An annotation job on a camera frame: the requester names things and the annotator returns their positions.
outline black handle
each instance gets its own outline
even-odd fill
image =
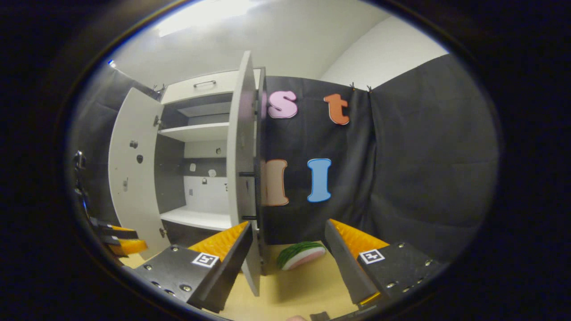
[[[194,84],[193,86],[194,86],[194,88],[196,88],[198,85],[201,85],[201,84],[203,84],[203,83],[209,83],[209,82],[211,82],[213,85],[216,84],[216,81],[203,81],[203,82],[196,83],[196,84]]]

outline cabinet door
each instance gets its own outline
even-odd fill
[[[121,105],[109,147],[109,187],[113,206],[122,227],[137,231],[149,259],[170,243],[160,229],[155,193],[155,144],[163,105],[137,89],[131,89]]]
[[[254,178],[254,102],[256,85],[250,52],[246,51],[242,62],[236,89],[230,105],[227,145],[228,200],[230,221],[237,225],[243,216],[255,216]],[[242,272],[255,296],[260,288],[260,254],[258,232],[254,229],[254,240],[242,265]]]

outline white wall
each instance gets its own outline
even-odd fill
[[[448,52],[406,22],[390,17],[349,47],[323,74],[322,81],[372,88]]]

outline white shelf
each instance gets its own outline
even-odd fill
[[[172,223],[215,231],[224,231],[232,227],[228,214],[196,212],[189,210],[186,206],[165,212],[160,215],[160,218]]]
[[[193,125],[159,130],[159,134],[181,142],[204,142],[226,140],[228,123]]]

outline watermelon slice toy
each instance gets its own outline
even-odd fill
[[[291,270],[324,255],[325,252],[325,247],[320,243],[301,242],[294,244],[280,252],[278,267],[284,271]]]

